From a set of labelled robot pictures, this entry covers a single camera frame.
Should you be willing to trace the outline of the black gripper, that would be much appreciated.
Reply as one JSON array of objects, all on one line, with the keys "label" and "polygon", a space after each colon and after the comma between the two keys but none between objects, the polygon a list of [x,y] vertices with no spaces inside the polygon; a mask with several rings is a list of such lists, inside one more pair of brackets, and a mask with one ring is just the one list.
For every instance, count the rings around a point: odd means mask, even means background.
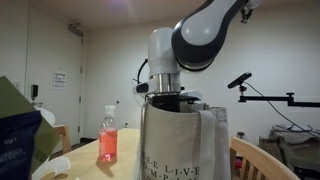
[{"label": "black gripper", "polygon": [[152,105],[164,111],[180,111],[180,99],[178,95],[153,96]]}]

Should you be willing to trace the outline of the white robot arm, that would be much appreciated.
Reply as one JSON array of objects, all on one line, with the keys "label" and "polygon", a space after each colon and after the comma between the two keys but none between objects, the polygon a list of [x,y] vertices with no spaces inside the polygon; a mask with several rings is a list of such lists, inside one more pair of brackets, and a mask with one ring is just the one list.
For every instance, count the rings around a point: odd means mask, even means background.
[{"label": "white robot arm", "polygon": [[230,22],[237,14],[246,22],[263,0],[206,0],[175,27],[152,32],[148,64],[153,106],[171,112],[180,110],[180,71],[203,71],[221,50]]}]

